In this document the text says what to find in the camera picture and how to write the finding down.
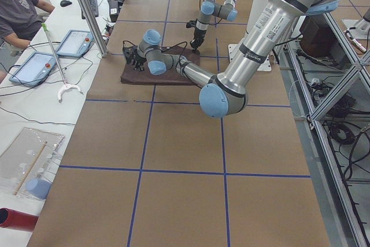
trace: blue cup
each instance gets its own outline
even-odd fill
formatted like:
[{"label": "blue cup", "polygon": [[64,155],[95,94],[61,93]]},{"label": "blue cup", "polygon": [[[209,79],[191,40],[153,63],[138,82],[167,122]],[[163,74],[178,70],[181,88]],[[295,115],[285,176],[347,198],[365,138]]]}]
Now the blue cup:
[{"label": "blue cup", "polygon": [[28,192],[30,192],[33,196],[45,200],[47,194],[49,193],[51,187],[51,183],[43,180],[43,179],[30,179],[26,185],[25,188]]}]

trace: person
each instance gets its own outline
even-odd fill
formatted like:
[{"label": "person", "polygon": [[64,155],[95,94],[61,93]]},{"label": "person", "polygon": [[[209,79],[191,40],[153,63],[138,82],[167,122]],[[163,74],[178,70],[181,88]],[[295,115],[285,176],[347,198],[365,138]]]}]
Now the person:
[{"label": "person", "polygon": [[[0,0],[0,38],[25,49],[41,27],[35,7],[51,13],[54,6],[44,0]],[[0,71],[0,83],[6,73]]]}]

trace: gray t-shirt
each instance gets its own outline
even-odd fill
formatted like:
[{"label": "gray t-shirt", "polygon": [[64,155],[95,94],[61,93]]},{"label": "gray t-shirt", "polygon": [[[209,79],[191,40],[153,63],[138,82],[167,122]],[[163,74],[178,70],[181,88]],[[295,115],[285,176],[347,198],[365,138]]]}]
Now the gray t-shirt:
[{"label": "gray t-shirt", "polygon": [[41,27],[35,5],[39,0],[0,0],[0,38],[12,33],[32,40]]}]

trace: brown mat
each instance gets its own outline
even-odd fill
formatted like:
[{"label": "brown mat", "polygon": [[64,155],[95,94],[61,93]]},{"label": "brown mat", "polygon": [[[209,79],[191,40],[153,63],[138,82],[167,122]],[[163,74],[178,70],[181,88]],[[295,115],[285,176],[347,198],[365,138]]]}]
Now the brown mat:
[{"label": "brown mat", "polygon": [[[167,54],[180,54],[186,57],[189,61],[199,65],[200,53],[194,53],[191,49],[176,46],[173,49],[166,51]],[[148,63],[144,63],[144,71],[134,70],[134,65],[125,66],[121,75],[121,82],[126,84],[139,85],[194,85],[190,80],[180,76],[175,70],[170,70],[162,75],[152,75],[148,68]]]}]

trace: label on robot arm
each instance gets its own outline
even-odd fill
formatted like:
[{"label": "label on robot arm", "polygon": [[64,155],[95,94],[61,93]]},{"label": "label on robot arm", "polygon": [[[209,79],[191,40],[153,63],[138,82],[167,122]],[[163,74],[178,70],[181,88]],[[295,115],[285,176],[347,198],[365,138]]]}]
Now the label on robot arm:
[{"label": "label on robot arm", "polygon": [[264,38],[275,43],[289,22],[290,19],[288,17],[277,11],[265,8],[257,20],[255,27],[261,32]]}]

